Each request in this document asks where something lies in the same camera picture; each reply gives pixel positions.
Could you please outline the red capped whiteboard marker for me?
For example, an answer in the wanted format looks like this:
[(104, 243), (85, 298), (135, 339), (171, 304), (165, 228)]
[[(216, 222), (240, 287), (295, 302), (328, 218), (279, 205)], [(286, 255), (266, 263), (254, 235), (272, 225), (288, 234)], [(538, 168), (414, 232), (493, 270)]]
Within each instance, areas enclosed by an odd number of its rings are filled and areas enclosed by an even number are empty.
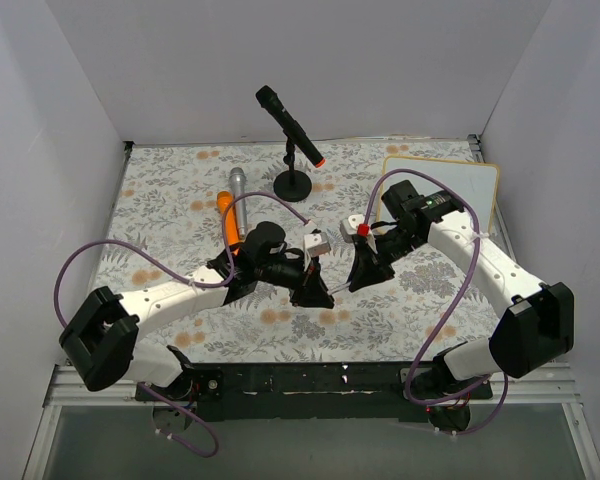
[(350, 290), (350, 283), (346, 282), (346, 283), (343, 283), (343, 284), (340, 284), (338, 286), (335, 286), (335, 287), (331, 288), (329, 290), (329, 294), (330, 295), (336, 295), (336, 294), (338, 294), (340, 292), (349, 291), (349, 290)]

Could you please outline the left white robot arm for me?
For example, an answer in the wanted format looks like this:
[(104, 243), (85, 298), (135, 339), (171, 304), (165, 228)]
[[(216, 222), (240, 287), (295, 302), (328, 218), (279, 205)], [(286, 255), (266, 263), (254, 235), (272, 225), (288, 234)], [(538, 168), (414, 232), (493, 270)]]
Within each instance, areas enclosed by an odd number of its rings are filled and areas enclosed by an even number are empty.
[(237, 302), (260, 283), (287, 289), (294, 306), (333, 308), (319, 262), (331, 249), (327, 235), (309, 227), (300, 249), (288, 247), (285, 237), (279, 225), (261, 222), (236, 251), (221, 253), (182, 280), (122, 293), (95, 289), (64, 327), (60, 346), (92, 392), (132, 380), (183, 399), (193, 386), (187, 358), (175, 347), (143, 343), (149, 333)]

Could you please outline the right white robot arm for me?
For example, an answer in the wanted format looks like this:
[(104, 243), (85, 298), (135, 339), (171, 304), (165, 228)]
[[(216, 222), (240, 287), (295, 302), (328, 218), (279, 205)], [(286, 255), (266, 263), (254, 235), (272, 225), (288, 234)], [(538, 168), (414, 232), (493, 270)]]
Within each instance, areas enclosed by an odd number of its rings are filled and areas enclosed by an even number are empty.
[(349, 291), (393, 279), (394, 262), (429, 245), (464, 272), (463, 285), (475, 286), (499, 318), (490, 336), (439, 352), (430, 369), (411, 366), (405, 381), (409, 400), (446, 402), (491, 374), (519, 379), (572, 350), (573, 292), (562, 282), (549, 285), (525, 271), (481, 233), (473, 210), (454, 194), (440, 190), (424, 196), (404, 180), (381, 201), (392, 217), (386, 232), (373, 233), (363, 215), (351, 215), (340, 225), (355, 249)]

